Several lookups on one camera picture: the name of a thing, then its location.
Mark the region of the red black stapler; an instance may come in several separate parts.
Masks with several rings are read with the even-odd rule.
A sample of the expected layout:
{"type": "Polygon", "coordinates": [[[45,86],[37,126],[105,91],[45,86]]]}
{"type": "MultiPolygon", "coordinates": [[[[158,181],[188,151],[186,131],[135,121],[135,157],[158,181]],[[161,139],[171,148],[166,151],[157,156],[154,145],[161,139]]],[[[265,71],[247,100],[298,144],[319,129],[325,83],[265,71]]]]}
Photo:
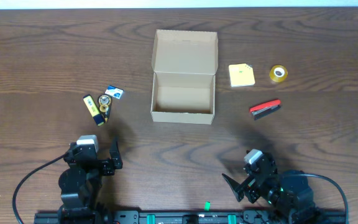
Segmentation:
{"type": "Polygon", "coordinates": [[[279,99],[267,101],[265,103],[253,106],[249,109],[249,113],[254,120],[258,120],[271,113],[276,112],[281,108],[281,101],[279,99]]]}

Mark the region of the yellow adhesive tape roll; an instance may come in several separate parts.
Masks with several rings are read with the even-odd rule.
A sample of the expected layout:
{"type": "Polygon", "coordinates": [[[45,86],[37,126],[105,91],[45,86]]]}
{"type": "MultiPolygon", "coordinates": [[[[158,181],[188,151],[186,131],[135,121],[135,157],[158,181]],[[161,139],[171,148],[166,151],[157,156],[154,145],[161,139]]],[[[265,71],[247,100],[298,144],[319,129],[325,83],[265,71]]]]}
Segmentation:
{"type": "Polygon", "coordinates": [[[283,82],[288,76],[288,71],[283,65],[274,65],[270,72],[269,77],[275,83],[283,82]]]}

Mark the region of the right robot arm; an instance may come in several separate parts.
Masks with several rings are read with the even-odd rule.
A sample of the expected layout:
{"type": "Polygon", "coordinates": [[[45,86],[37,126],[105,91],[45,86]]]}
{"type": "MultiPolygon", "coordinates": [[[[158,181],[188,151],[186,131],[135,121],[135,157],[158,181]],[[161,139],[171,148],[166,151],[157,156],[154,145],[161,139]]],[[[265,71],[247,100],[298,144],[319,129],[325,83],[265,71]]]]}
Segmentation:
{"type": "Polygon", "coordinates": [[[258,149],[249,151],[244,162],[247,178],[242,183],[223,174],[238,202],[246,198],[254,203],[263,198],[288,223],[312,223],[318,219],[314,193],[301,171],[279,174],[273,156],[258,149]]]}

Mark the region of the cardboard box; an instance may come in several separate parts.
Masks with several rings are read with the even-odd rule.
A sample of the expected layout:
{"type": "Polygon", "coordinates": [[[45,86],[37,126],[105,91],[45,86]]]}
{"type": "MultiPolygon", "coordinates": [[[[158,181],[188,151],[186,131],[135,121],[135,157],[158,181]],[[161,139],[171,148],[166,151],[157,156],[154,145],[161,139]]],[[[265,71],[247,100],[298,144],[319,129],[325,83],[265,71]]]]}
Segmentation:
{"type": "Polygon", "coordinates": [[[217,32],[156,30],[152,70],[150,114],[154,122],[213,122],[217,32]]]}

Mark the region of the yellow sticky note pad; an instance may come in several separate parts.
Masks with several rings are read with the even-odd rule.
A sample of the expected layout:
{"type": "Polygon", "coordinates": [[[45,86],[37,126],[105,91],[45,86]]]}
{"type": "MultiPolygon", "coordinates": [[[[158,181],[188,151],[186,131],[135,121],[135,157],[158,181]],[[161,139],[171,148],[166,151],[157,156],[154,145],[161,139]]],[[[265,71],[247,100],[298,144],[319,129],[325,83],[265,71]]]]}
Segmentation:
{"type": "Polygon", "coordinates": [[[232,87],[253,86],[255,84],[254,71],[251,65],[233,64],[229,65],[229,77],[232,87]]]}

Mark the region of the yellow blue highlighter marker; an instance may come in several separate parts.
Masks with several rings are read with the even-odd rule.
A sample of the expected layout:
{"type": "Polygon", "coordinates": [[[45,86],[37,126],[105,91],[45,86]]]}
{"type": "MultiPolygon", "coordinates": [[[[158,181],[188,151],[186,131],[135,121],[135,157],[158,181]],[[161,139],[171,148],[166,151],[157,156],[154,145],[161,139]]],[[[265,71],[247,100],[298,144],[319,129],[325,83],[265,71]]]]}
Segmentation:
{"type": "Polygon", "coordinates": [[[91,114],[92,118],[94,119],[94,122],[97,126],[101,126],[105,123],[105,119],[103,115],[99,112],[98,107],[96,106],[96,103],[94,102],[94,99],[91,95],[85,95],[83,97],[83,101],[91,114]]]}

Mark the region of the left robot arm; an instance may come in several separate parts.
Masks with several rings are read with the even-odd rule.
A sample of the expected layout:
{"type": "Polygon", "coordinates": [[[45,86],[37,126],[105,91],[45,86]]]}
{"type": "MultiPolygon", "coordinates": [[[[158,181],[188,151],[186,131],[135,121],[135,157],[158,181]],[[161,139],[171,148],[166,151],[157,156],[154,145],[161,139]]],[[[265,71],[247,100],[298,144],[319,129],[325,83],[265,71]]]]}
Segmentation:
{"type": "Polygon", "coordinates": [[[63,205],[58,210],[59,223],[114,223],[112,212],[98,202],[104,176],[122,169],[117,138],[109,149],[110,157],[98,159],[98,140],[95,135],[81,136],[70,144],[63,160],[69,169],[58,180],[63,205]]]}

